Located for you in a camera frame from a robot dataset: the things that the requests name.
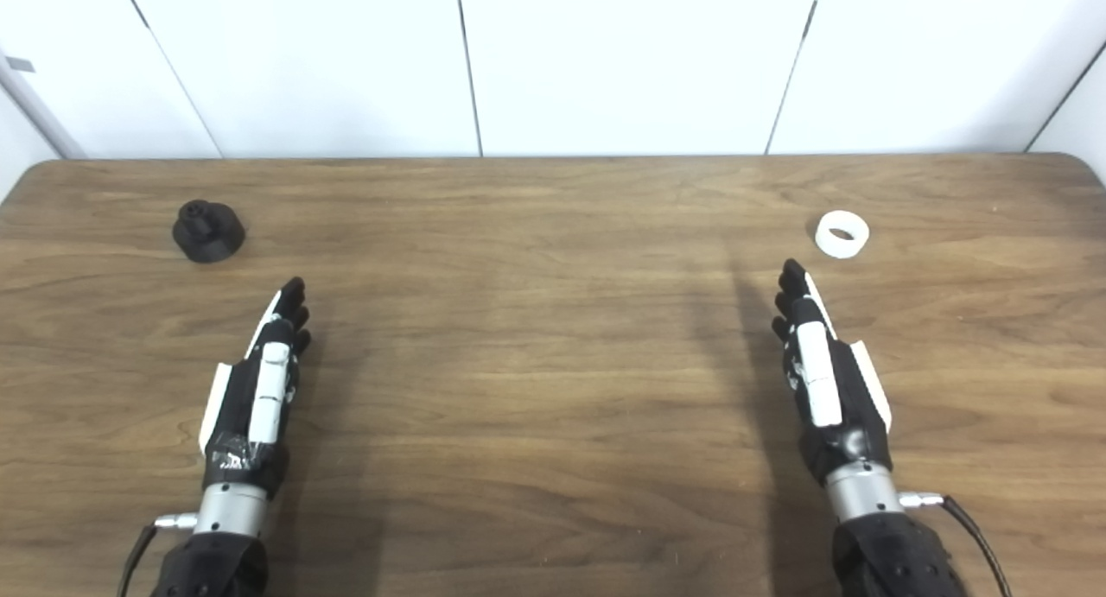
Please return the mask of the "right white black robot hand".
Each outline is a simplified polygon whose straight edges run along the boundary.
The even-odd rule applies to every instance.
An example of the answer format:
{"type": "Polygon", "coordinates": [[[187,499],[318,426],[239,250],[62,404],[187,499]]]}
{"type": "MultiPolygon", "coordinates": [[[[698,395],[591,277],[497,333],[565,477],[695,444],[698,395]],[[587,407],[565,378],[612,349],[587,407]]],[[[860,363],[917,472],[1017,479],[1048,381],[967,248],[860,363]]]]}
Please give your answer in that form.
{"type": "Polygon", "coordinates": [[[893,470],[890,404],[864,341],[835,332],[806,268],[786,259],[779,273],[778,317],[782,369],[799,408],[799,455],[821,486],[842,467],[893,470]]]}

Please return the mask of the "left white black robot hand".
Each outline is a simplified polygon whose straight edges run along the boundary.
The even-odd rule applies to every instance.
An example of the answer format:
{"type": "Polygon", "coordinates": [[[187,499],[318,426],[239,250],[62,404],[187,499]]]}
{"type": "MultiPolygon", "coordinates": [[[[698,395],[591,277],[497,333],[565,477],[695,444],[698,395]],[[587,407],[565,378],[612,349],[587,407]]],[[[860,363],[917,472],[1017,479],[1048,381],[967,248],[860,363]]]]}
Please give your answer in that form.
{"type": "Polygon", "coordinates": [[[199,433],[202,486],[252,486],[272,501],[291,452],[286,427],[307,350],[307,284],[292,277],[269,302],[246,356],[218,364],[199,433]]]}

